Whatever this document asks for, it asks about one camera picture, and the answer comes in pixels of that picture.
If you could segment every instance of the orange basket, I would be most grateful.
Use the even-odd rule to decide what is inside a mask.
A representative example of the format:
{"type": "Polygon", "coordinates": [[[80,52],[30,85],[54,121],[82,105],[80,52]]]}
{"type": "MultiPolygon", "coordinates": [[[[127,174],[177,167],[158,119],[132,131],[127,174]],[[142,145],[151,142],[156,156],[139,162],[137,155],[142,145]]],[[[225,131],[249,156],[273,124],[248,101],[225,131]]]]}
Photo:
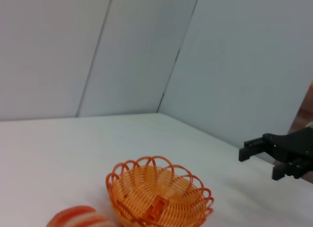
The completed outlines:
{"type": "Polygon", "coordinates": [[[200,179],[161,156],[117,164],[108,174],[106,186],[124,227],[198,227],[213,212],[211,191],[200,179]],[[168,166],[158,166],[156,159],[166,161],[168,166]],[[182,171],[185,175],[175,174],[182,171]]]}

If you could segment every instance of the white table surface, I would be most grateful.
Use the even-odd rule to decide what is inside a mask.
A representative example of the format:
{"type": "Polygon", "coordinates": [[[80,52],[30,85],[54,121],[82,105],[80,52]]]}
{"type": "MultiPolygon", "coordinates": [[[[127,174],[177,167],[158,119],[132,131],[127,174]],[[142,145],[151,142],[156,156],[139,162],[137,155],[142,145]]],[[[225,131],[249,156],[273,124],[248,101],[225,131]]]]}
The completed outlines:
{"type": "Polygon", "coordinates": [[[313,184],[271,179],[272,165],[162,114],[0,123],[0,226],[44,227],[61,209],[113,212],[105,177],[114,165],[162,155],[212,190],[203,226],[311,227],[313,184]]]}

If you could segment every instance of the black robotic arm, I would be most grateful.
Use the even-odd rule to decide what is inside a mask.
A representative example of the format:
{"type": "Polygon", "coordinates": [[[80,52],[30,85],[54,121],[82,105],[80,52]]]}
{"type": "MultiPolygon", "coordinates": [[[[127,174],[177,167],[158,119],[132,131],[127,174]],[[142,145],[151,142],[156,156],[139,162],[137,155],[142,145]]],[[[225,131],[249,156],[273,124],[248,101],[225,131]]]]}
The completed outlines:
{"type": "Polygon", "coordinates": [[[244,148],[239,150],[239,161],[262,152],[282,162],[273,167],[273,180],[277,181],[285,175],[298,179],[313,171],[313,128],[309,124],[305,129],[285,136],[264,134],[246,141],[244,148]]]}

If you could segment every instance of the white wall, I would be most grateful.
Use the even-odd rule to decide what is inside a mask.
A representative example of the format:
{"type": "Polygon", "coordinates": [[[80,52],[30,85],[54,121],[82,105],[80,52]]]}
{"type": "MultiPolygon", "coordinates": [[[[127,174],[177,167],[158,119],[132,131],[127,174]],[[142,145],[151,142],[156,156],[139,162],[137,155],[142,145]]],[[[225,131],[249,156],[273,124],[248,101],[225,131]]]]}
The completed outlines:
{"type": "Polygon", "coordinates": [[[156,112],[196,0],[112,0],[79,116],[156,112]]]}
{"type": "Polygon", "coordinates": [[[75,116],[109,0],[0,0],[0,120],[75,116]]]}
{"type": "Polygon", "coordinates": [[[285,134],[313,80],[313,0],[199,0],[160,112],[241,147],[285,134]]]}

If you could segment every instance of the woven plastic basket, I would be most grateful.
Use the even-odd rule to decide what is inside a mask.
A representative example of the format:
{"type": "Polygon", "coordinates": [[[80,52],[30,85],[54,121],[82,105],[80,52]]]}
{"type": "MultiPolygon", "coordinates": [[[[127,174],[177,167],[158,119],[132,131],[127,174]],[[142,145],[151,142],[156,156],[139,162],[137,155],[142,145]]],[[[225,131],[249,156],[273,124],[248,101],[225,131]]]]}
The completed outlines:
{"type": "Polygon", "coordinates": [[[200,179],[160,156],[117,164],[106,186],[124,227],[198,227],[213,212],[211,191],[200,179]],[[168,166],[158,166],[158,159],[168,166]],[[180,169],[185,175],[175,174],[180,169]]]}

